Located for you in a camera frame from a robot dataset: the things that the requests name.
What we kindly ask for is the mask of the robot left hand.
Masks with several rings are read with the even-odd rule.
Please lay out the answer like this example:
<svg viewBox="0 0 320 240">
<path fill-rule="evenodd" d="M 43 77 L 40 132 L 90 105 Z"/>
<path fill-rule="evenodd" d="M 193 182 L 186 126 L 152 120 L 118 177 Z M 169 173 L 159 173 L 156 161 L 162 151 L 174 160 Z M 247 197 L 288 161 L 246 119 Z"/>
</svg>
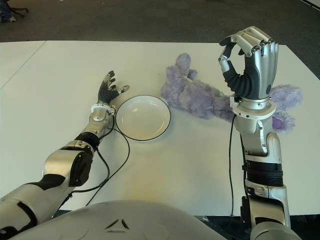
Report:
<svg viewBox="0 0 320 240">
<path fill-rule="evenodd" d="M 114 84 L 115 81 L 115 72 L 111 70 L 105 75 L 99 87 L 97 95 L 98 104 L 109 105 L 115 98 L 130 89 L 129 85 L 117 88 L 117 86 Z"/>
</svg>

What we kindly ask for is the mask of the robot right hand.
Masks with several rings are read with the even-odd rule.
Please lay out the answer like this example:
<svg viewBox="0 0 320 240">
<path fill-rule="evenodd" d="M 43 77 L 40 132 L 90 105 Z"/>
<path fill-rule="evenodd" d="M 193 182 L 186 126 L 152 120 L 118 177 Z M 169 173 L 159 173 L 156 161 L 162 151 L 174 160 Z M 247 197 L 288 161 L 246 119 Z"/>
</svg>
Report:
<svg viewBox="0 0 320 240">
<path fill-rule="evenodd" d="M 249 26 L 225 37 L 219 43 L 224 50 L 218 58 L 227 86 L 236 96 L 248 100 L 269 97 L 278 66 L 279 44 L 256 26 Z M 234 46 L 244 56 L 243 74 L 229 60 Z"/>
</svg>

